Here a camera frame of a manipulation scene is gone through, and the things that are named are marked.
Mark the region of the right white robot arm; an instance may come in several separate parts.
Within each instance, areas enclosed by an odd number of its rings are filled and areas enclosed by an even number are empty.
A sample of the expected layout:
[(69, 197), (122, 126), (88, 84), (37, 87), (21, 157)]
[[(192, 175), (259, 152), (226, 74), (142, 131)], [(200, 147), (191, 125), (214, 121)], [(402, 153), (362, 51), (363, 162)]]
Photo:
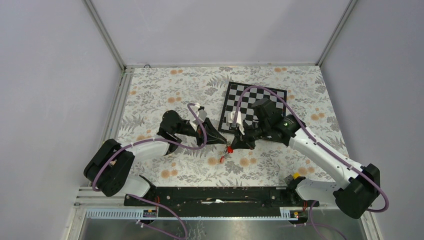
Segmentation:
[(293, 206), (306, 201), (336, 205), (344, 214), (359, 219), (380, 195), (381, 172), (373, 164), (356, 162), (322, 141), (304, 122), (292, 114), (283, 115), (276, 103), (263, 98), (253, 105), (258, 121), (248, 125), (239, 111), (227, 114), (228, 125), (235, 127), (231, 149), (255, 148), (258, 140), (271, 139), (298, 151), (323, 169), (333, 182), (301, 177), (287, 186), (287, 201)]

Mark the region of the metal keyring holder red handle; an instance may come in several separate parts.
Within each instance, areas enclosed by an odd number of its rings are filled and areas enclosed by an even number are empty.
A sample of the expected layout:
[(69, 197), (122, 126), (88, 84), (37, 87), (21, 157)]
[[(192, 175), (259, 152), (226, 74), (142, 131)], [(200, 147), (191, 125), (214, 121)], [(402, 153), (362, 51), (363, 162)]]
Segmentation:
[(232, 154), (234, 152), (234, 150), (231, 147), (231, 143), (228, 141), (227, 144), (225, 145), (225, 148), (222, 152), (222, 155), (219, 159), (219, 163), (223, 164), (224, 161), (229, 157), (230, 154)]

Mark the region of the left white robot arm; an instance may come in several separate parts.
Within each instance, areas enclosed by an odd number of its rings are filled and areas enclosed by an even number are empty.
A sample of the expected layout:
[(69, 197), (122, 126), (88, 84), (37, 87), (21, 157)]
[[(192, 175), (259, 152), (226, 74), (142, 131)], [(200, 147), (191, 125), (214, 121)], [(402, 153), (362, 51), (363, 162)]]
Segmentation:
[(107, 197), (117, 193), (134, 195), (144, 206), (155, 200), (153, 184), (143, 176), (133, 176), (130, 170), (135, 159), (151, 160), (175, 152), (182, 148), (182, 141), (178, 135), (193, 137), (198, 150), (206, 145), (227, 143), (212, 125), (203, 108), (200, 108), (194, 120), (183, 119), (174, 110), (166, 111), (156, 135), (135, 143), (122, 146), (115, 139), (106, 140), (90, 160), (83, 171), (83, 175), (92, 182), (96, 191)]

